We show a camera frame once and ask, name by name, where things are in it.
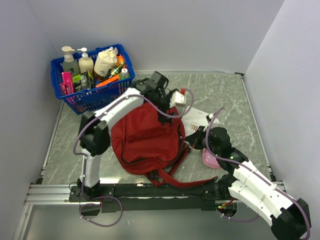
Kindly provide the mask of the red backpack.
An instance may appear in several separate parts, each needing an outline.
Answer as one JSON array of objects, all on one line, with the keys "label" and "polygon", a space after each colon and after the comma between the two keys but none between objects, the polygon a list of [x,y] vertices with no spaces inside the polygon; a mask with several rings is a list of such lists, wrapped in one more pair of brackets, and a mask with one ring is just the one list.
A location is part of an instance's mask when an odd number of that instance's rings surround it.
[{"label": "red backpack", "polygon": [[111,145],[127,172],[144,175],[156,187],[169,184],[189,188],[216,181],[216,176],[192,182],[180,182],[173,177],[188,154],[185,137],[181,118],[161,124],[156,111],[144,103],[115,124]]}]

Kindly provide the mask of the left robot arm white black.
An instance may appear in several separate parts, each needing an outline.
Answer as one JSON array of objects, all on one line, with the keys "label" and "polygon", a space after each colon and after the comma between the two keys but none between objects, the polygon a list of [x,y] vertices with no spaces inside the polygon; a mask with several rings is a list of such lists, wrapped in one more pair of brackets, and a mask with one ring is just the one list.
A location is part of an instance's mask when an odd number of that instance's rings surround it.
[{"label": "left robot arm white black", "polygon": [[74,150],[73,153],[82,157],[82,170],[77,184],[87,201],[93,201],[100,195],[101,158],[111,145],[110,131],[116,123],[145,103],[151,105],[162,123],[173,119],[169,110],[183,103],[185,97],[177,89],[166,91],[165,85],[168,82],[164,75],[155,71],[149,78],[133,81],[109,105],[82,115],[75,142],[80,145],[81,150]]}]

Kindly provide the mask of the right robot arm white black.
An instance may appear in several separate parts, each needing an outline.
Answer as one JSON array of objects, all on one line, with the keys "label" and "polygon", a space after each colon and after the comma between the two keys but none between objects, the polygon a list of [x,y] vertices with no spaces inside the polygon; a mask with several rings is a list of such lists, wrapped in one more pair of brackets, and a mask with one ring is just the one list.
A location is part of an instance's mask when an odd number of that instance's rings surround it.
[{"label": "right robot arm white black", "polygon": [[228,173],[220,179],[218,193],[223,199],[235,198],[256,212],[270,226],[278,240],[307,240],[311,219],[308,204],[287,195],[266,178],[241,151],[232,146],[223,127],[209,133],[204,126],[188,134],[185,142],[196,150],[213,153]]}]

